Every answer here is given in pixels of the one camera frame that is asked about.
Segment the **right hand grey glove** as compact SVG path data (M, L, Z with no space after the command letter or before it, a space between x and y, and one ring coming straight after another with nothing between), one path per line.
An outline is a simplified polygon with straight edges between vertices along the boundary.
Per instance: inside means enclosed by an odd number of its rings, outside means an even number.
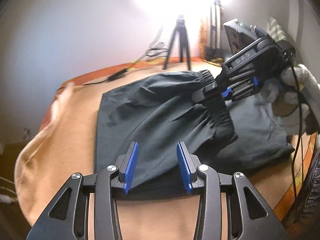
M280 126L287 135L319 132L319 84L303 64L286 68L280 79L270 79L261 89L262 98L272 105L272 112L280 117Z

